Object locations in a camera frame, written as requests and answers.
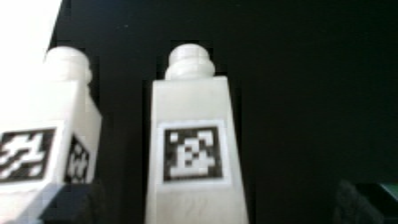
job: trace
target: white surface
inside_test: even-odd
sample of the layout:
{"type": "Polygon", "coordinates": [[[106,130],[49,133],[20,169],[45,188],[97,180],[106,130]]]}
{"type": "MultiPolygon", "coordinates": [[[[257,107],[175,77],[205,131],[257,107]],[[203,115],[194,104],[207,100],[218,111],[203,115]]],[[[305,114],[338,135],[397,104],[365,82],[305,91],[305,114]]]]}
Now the white surface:
{"type": "Polygon", "coordinates": [[[54,34],[63,0],[0,1],[0,76],[19,78],[38,71],[54,34]]]}
{"type": "MultiPolygon", "coordinates": [[[[184,54],[182,61],[187,60],[187,55],[194,61],[193,53],[184,54]]],[[[182,61],[175,56],[171,58],[171,66],[177,66],[182,61]]],[[[212,78],[210,70],[191,68],[189,63],[180,65],[184,70],[178,67],[173,69],[189,73],[194,71],[194,75],[173,74],[168,81],[154,82],[146,224],[248,224],[228,79],[212,78]],[[200,171],[203,173],[194,173],[193,179],[170,181],[164,179],[164,152],[170,141],[166,130],[200,130],[202,127],[218,127],[219,130],[223,178],[205,175],[205,179],[200,179],[198,176],[209,174],[205,169],[200,171]]],[[[171,134],[171,142],[177,140],[178,136],[171,134]]],[[[182,153],[177,157],[187,158],[187,151],[182,153]]]]}
{"type": "MultiPolygon", "coordinates": [[[[0,182],[0,197],[8,198],[0,200],[0,223],[6,222],[3,217],[8,217],[8,219],[15,218],[19,224],[27,224],[27,217],[38,217],[42,214],[45,208],[38,207],[38,203],[45,200],[42,196],[45,193],[54,193],[54,190],[43,189],[50,186],[58,186],[59,189],[65,185],[74,135],[91,154],[84,181],[91,182],[95,178],[102,115],[90,97],[90,61],[84,54],[70,48],[59,48],[52,52],[45,73],[34,74],[36,80],[20,82],[0,77],[0,102],[4,103],[0,137],[8,132],[58,128],[45,178],[0,182]],[[10,207],[11,201],[17,203],[15,208],[10,207]]],[[[81,172],[84,160],[74,160],[74,164],[81,172]]]]}

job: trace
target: white block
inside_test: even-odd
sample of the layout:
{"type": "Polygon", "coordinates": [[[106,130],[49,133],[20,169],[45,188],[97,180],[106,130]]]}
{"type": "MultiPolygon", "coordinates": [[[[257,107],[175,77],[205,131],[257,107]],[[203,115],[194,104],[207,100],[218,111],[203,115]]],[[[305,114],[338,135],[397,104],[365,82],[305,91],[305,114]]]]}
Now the white block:
{"type": "Polygon", "coordinates": [[[212,66],[198,48],[175,50],[184,72],[171,65],[154,82],[146,224],[248,223],[228,79],[202,75],[212,66]]]}
{"type": "Polygon", "coordinates": [[[31,82],[0,80],[0,223],[38,223],[63,185],[95,178],[102,115],[88,66],[84,54],[61,47],[31,82]]]}

